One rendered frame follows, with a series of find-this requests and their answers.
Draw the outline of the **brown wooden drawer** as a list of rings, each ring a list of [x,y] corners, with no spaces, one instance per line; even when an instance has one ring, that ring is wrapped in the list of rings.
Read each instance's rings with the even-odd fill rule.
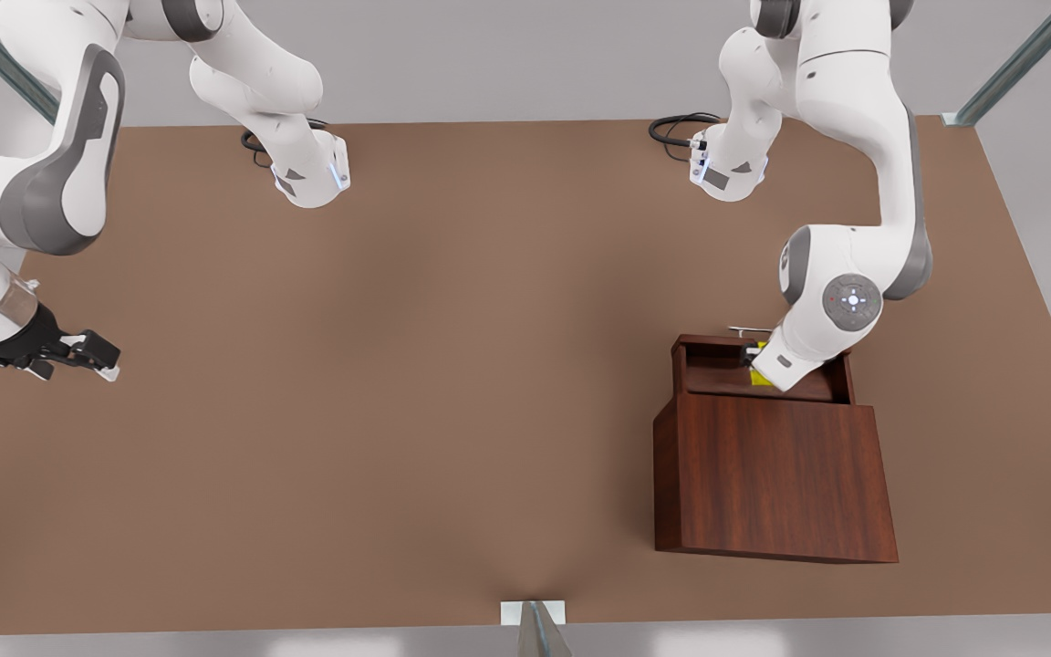
[[[745,351],[759,348],[767,338],[768,332],[760,329],[730,329],[722,336],[682,334],[671,349],[672,392],[854,406],[849,352],[810,371],[788,391],[780,391],[771,383],[757,379],[756,370],[745,361]]]

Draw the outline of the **brown wooden cabinet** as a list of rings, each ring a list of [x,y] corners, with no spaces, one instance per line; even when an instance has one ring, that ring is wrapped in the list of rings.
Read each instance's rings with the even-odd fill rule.
[[[676,395],[653,424],[653,504],[658,550],[900,561],[869,406]]]

